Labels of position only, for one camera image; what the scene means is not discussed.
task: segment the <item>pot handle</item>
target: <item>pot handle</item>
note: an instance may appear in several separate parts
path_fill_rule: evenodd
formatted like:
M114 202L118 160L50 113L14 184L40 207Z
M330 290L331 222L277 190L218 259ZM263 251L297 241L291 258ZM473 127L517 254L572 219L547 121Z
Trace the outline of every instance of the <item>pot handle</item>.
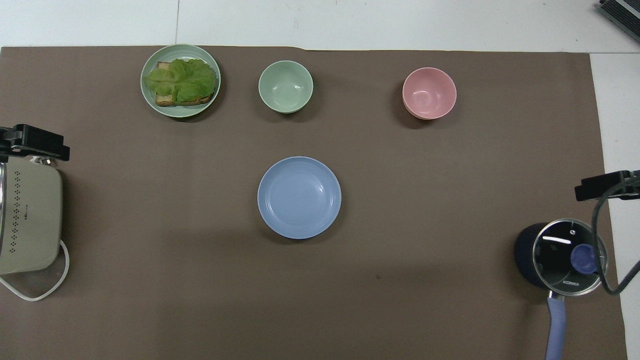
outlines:
M545 356L545 360L561 360L564 345L564 327L566 324L564 296L551 291L547 298L547 305L549 306L551 326L549 329L549 340L547 342L547 355Z

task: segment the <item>plate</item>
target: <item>plate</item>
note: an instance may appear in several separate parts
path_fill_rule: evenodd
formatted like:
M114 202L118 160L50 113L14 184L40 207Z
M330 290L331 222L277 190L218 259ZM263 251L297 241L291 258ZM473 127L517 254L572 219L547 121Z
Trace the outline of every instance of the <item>plate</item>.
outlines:
M333 172L306 156L275 163L258 186L258 209L267 225L291 239L327 230L338 216L342 193Z
M157 67L157 63L159 61L171 62L175 59L183 59L187 61L189 59L200 59L206 62L207 65L213 69L216 76L216 88L213 90L211 101L206 104L192 106L158 106L156 104L156 93L151 91L147 84L145 84L144 77L149 75L149 73ZM195 45L177 44L163 47L156 51L149 60L147 60L145 66L142 68L142 73L140 74L140 90L142 90L142 96L144 96L149 106L157 112L169 117L189 117L204 111L209 107L209 105L211 105L213 100L216 99L216 96L218 96L221 80L222 77L220 76L218 63L216 63L216 60L214 60L208 52Z

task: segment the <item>white cable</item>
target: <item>white cable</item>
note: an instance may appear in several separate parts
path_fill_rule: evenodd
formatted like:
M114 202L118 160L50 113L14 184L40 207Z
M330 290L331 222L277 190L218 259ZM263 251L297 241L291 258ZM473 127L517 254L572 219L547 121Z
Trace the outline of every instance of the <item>white cable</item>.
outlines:
M18 297L20 297L23 300L38 301L38 300L42 300L42 299L46 298L55 289L57 289L58 286L60 286L60 284L62 284L62 281L64 281L64 279L67 277L67 273L69 272L69 251L67 250L67 246L65 245L64 241L62 241L62 240L60 240L60 246L62 246L62 251L64 251L64 253L65 253L65 271L62 273L62 277L60 277L60 280L58 280L58 282L49 291L47 291L46 293L40 295L39 297L28 297L25 294L19 292L13 286L9 285L2 277L0 277L0 283L2 285L5 285L7 289L11 290L12 293L18 295Z

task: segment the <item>lettuce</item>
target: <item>lettuce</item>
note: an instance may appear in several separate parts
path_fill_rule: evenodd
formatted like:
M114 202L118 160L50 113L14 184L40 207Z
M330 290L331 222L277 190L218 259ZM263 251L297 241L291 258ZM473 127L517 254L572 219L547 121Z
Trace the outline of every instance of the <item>lettuce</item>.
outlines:
M175 102L207 97L216 86L213 70L200 59L173 60L169 70L155 69L144 80L151 91L160 96L171 94Z

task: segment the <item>bread slice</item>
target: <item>bread slice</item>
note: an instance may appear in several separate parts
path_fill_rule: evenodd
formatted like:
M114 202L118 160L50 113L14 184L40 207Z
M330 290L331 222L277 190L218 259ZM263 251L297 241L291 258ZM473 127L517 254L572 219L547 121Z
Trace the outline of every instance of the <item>bread slice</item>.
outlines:
M167 62L163 62L163 61L159 61L158 62L158 68L159 69L164 69L164 70L169 70L169 64L171 63L167 63ZM182 102L175 102L173 101L173 96L171 94L169 95L164 95L164 96L160 96L158 94L156 94L156 104L158 106L190 106L190 105L200 105L200 104L206 104L207 102L211 101L211 97L213 96L213 94L207 96L207 97L197 97L191 101L182 101Z

